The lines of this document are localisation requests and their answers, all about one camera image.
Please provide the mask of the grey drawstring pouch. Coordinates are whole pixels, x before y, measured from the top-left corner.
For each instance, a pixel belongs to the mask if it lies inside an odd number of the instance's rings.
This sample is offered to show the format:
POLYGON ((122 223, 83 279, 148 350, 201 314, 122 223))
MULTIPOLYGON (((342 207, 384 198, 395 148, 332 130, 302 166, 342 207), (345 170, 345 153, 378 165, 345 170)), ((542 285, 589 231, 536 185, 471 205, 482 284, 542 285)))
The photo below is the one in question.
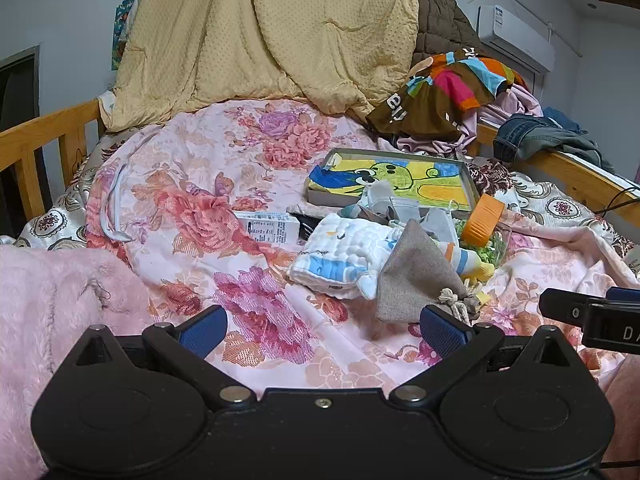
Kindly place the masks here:
POLYGON ((384 323, 417 323, 425 306, 470 325, 480 300, 416 220, 402 231, 378 276, 376 317, 384 323))

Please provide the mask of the grey cloth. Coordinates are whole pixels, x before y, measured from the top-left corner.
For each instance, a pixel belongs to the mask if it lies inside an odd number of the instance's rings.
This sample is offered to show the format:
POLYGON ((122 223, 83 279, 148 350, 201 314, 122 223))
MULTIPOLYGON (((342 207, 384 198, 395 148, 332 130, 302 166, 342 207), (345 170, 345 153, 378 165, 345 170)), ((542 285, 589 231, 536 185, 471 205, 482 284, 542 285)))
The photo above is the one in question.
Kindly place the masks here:
POLYGON ((409 220, 416 220, 433 240, 458 246, 459 237, 451 214, 452 207, 457 206, 452 200, 447 207, 421 209, 417 200, 397 196, 390 182, 376 181, 364 188, 356 204, 345 206, 338 214, 343 218, 367 219, 386 226, 405 226, 409 220))

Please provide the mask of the orange cloth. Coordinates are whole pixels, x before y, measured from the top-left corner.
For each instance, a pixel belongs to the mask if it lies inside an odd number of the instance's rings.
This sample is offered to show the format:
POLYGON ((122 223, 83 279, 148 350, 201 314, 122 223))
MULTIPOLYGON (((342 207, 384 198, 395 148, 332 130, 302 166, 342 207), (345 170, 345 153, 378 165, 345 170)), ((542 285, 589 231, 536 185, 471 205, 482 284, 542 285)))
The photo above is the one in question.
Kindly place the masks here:
POLYGON ((460 234, 460 240, 476 247, 484 247, 495 231, 506 205, 488 194, 480 196, 460 234))

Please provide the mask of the white blue quilted cloth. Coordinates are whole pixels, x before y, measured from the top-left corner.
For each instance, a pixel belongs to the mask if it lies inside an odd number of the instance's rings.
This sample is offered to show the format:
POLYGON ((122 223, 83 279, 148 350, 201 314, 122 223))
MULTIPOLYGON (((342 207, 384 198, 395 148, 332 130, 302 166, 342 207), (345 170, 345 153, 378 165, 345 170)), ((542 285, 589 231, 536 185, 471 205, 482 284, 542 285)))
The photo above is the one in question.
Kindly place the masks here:
POLYGON ((329 214, 309 235, 288 277, 337 299, 373 300, 378 277, 401 234, 401 228, 329 214))

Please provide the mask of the striped yellow plush toy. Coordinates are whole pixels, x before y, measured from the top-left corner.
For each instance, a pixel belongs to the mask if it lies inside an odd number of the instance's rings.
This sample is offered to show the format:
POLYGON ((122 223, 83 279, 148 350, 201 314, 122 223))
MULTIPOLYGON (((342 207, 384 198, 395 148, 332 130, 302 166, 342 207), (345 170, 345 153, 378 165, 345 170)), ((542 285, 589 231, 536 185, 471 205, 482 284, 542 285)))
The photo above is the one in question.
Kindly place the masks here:
POLYGON ((495 273, 495 266, 484 262, 474 250, 465 249, 454 243, 435 242, 445 259, 462 278, 475 278, 487 282, 495 273))

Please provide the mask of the black patterned sock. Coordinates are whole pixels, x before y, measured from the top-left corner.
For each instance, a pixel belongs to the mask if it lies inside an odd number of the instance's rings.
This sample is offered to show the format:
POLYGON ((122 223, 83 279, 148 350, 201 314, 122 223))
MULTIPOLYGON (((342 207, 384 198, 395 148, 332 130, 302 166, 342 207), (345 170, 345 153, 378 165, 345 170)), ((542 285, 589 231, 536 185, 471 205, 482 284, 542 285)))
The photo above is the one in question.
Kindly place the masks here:
POLYGON ((311 217, 308 214, 300 214, 299 212, 291 212, 291 216, 298 221, 298 238, 300 240, 308 240, 323 220, 322 217, 311 217))

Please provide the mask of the green white bead bag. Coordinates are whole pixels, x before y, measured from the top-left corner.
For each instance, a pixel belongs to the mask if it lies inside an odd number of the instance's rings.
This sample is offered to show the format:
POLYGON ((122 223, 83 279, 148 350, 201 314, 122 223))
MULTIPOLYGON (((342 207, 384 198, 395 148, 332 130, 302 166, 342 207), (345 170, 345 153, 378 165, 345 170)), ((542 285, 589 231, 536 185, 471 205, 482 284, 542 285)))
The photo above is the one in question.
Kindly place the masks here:
POLYGON ((508 248, 511 231, 500 223, 494 225, 489 231, 490 224, 471 220, 454 219, 454 227, 462 249, 472 250, 484 263, 500 266, 506 248, 508 248))

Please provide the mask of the pink floral quilt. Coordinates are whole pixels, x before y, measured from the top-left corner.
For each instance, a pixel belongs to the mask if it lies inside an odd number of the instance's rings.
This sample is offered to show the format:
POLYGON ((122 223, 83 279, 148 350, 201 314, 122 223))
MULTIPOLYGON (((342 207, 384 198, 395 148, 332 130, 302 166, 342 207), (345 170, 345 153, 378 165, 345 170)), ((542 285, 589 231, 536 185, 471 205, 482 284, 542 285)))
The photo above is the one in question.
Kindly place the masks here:
POLYGON ((372 302, 291 280, 300 245, 253 240, 243 211, 304 202, 306 177, 334 148, 373 148, 347 117, 295 101, 229 101, 134 133, 90 191, 86 234, 149 289, 156 322, 227 311, 209 361, 255 391, 393 389, 434 365, 414 324, 380 321, 372 302))

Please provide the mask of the grey green garment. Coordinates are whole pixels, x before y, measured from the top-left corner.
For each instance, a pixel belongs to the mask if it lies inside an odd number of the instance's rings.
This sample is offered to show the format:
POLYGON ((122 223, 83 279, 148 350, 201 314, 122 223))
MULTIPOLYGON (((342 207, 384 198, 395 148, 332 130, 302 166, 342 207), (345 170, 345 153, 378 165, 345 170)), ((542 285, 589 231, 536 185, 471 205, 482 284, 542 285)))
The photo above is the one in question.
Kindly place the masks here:
POLYGON ((560 128, 540 127, 530 130, 521 138, 516 158, 526 160, 543 150, 573 154, 611 174, 615 172, 614 166, 604 158, 600 148, 589 136, 560 128))

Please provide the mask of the cartoon picture tray box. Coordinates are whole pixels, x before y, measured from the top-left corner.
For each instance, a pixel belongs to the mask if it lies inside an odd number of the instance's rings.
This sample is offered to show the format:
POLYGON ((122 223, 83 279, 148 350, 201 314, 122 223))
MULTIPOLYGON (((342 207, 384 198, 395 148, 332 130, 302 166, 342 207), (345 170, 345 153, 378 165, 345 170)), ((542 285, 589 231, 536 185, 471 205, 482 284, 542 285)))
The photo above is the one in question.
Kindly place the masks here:
POLYGON ((334 148, 314 166, 305 182, 306 197, 318 206, 349 206, 378 182, 388 183, 400 198, 415 200, 422 211, 450 203, 471 211, 480 198, 460 160, 356 148, 334 148))

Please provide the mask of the blue denim jeans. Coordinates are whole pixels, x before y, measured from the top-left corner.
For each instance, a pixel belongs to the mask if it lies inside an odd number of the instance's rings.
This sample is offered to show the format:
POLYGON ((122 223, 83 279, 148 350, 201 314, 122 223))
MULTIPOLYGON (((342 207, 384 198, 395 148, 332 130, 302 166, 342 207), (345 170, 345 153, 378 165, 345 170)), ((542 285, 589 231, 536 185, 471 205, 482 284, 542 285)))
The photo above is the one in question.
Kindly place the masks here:
POLYGON ((499 129, 492 141, 492 150, 496 159, 502 162, 516 162, 516 152, 521 138, 530 130, 540 127, 560 128, 574 131, 578 134, 587 134, 577 122, 568 118, 560 110, 553 107, 545 107, 544 116, 534 117, 524 114, 512 115, 499 129))

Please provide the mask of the lilac pink garment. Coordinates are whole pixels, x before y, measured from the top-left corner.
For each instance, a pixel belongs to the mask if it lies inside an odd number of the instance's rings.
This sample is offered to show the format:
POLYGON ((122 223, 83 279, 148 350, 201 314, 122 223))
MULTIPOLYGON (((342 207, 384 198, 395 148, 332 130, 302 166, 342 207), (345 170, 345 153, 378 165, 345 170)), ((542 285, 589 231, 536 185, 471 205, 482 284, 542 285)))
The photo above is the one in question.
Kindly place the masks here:
POLYGON ((402 152, 462 160, 469 153, 469 146, 477 137, 479 122, 499 128, 514 114, 544 116, 538 100, 520 84, 514 84, 506 91, 500 92, 489 104, 465 112, 460 122, 456 123, 452 141, 399 138, 393 144, 402 152))

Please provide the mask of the beige dotted blanket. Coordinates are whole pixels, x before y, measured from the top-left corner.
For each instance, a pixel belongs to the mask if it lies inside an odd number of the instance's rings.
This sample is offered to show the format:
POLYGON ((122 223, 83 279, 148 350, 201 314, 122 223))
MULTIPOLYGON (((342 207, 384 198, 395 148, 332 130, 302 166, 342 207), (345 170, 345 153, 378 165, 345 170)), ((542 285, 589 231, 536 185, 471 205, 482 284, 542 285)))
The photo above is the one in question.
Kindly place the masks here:
POLYGON ((235 99, 299 99, 367 117, 405 81, 419 0, 140 0, 106 128, 235 99))

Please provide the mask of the wooden bed frame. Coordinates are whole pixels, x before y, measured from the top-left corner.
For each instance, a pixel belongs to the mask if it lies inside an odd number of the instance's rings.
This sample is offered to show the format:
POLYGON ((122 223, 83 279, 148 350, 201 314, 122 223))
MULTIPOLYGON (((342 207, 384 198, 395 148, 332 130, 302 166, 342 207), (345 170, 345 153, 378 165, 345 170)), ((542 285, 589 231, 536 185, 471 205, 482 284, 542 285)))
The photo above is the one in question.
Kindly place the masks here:
MULTIPOLYGON (((58 142, 63 182, 69 184, 81 159, 87 154, 85 126, 95 122, 99 134, 105 131, 97 99, 63 108, 57 112, 22 122, 1 133, 1 168, 15 169, 18 192, 25 217, 30 220, 46 211, 36 151, 58 142)), ((603 170, 593 169, 584 160, 562 152, 541 151, 514 168, 521 172, 536 169, 557 180, 564 192, 596 214, 612 212, 632 226, 639 225, 639 187, 626 180, 616 181, 603 170)))

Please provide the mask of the white wall air conditioner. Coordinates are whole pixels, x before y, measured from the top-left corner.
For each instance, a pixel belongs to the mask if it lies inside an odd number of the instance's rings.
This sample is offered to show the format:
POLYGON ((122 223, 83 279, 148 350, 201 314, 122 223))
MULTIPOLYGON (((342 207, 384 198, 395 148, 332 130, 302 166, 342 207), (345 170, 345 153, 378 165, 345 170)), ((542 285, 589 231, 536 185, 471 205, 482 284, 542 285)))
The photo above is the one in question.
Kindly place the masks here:
POLYGON ((536 74, 551 73, 554 69, 552 44, 502 6, 480 6, 476 32, 483 44, 536 74))

